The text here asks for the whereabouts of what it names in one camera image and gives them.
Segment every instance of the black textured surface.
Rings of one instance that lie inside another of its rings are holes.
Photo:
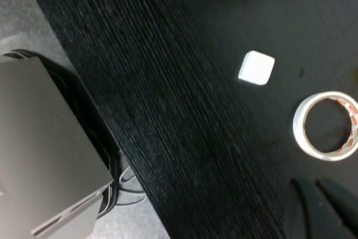
[[[358,0],[37,1],[172,238],[282,238],[294,176],[358,193],[358,153],[291,131],[313,93],[358,99]],[[249,50],[276,58],[265,86],[235,80]]]

